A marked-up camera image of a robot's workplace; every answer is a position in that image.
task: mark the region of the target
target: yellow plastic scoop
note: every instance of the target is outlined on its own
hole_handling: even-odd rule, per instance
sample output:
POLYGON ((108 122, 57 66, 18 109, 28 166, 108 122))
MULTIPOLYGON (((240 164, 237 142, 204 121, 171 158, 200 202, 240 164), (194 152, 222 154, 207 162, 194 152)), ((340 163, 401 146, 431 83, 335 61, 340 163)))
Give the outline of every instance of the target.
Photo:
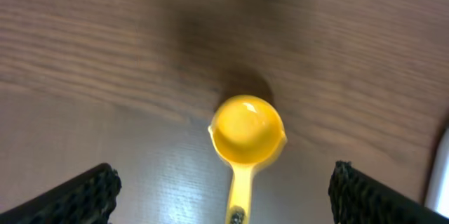
POLYGON ((238 95, 218 109, 209 133, 215 150, 234 171, 225 224, 248 224, 253 177, 287 142, 282 120, 268 102, 238 95))

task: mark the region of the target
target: white object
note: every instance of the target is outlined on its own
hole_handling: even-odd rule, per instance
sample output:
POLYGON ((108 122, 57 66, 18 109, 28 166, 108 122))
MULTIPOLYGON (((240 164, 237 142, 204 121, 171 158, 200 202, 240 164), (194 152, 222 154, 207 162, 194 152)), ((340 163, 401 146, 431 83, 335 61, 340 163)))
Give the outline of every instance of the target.
POLYGON ((436 152, 425 205, 449 218, 449 128, 446 128, 436 152))

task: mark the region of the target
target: dark spot on handle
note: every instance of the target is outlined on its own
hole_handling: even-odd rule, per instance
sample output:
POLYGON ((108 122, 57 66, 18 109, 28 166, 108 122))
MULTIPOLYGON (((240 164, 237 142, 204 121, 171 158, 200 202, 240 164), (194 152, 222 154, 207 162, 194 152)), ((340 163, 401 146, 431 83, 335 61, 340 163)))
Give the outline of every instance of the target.
POLYGON ((231 224, 242 224, 245 219, 245 211, 241 208, 235 208, 231 214, 231 224))

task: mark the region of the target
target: spoon handle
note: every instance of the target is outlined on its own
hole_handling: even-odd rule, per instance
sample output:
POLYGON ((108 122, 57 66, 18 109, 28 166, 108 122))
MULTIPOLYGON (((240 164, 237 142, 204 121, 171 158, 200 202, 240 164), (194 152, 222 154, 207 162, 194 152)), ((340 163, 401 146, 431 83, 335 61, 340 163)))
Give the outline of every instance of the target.
POLYGON ((233 166, 225 224, 249 224, 253 168, 233 166))

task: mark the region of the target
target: wood grain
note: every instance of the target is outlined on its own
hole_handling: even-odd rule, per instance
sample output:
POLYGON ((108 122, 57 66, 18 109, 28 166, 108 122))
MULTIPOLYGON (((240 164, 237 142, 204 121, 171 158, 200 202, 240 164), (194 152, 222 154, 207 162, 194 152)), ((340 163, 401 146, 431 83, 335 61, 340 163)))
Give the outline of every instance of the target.
POLYGON ((449 110, 449 0, 0 0, 0 211, 100 162, 113 223, 221 223, 206 127, 240 93, 289 139, 254 223, 331 223, 335 161, 422 202, 449 110))

